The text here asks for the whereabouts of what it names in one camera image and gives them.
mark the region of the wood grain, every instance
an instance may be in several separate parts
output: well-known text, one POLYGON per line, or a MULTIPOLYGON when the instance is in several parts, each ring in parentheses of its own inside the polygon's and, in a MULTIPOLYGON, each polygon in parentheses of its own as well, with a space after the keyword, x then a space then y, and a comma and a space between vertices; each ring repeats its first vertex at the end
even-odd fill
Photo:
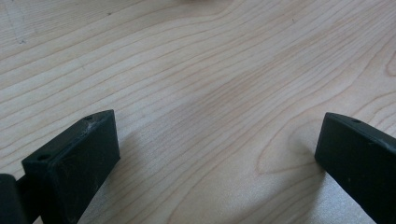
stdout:
POLYGON ((80 223, 373 222, 313 153, 327 111, 396 135, 394 0, 3 0, 0 31, 1 173, 116 111, 80 223))

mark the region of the black plastic piece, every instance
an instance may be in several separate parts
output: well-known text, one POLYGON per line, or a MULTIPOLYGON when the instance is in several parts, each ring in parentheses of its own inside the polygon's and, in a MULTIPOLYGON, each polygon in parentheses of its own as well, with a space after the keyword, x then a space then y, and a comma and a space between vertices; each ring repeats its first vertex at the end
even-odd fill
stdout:
POLYGON ((0 184, 3 193, 17 192, 0 199, 0 223, 19 223, 16 217, 31 223, 38 216, 45 223, 77 223, 119 159, 113 110, 79 120, 22 161, 26 175, 17 185, 0 176, 7 183, 0 184), (9 207, 17 213, 7 215, 9 207))
POLYGON ((315 158, 375 222, 396 223, 395 138, 327 113, 315 158))

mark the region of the hole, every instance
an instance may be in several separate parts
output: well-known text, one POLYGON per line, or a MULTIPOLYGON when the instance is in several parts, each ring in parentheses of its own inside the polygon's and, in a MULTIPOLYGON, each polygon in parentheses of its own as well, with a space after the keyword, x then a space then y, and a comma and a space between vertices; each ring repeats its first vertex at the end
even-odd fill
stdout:
POLYGON ((88 116, 88 117, 85 118, 85 120, 92 120, 92 119, 93 119, 92 116, 88 116))
POLYGON ((48 159, 49 157, 50 157, 49 154, 44 154, 44 155, 39 156, 39 157, 37 158, 37 160, 38 160, 38 161, 44 161, 44 160, 48 159))

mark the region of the light wooden table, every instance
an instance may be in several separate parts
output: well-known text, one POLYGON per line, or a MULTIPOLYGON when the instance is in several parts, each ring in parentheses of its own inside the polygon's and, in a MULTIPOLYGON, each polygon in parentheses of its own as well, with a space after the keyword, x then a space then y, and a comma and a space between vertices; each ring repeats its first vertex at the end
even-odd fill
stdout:
POLYGON ((396 1, 0 2, 1 173, 110 108, 80 223, 372 223, 313 153, 327 111, 396 135, 396 1))

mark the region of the screw hole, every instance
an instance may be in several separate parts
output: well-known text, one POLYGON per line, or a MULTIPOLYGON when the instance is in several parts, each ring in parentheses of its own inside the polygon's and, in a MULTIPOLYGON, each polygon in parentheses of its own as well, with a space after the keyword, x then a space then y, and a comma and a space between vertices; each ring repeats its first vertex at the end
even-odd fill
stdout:
POLYGON ((44 160, 48 159, 49 157, 50 157, 49 154, 44 154, 44 155, 39 156, 39 157, 37 158, 37 160, 38 160, 38 161, 44 161, 44 160))

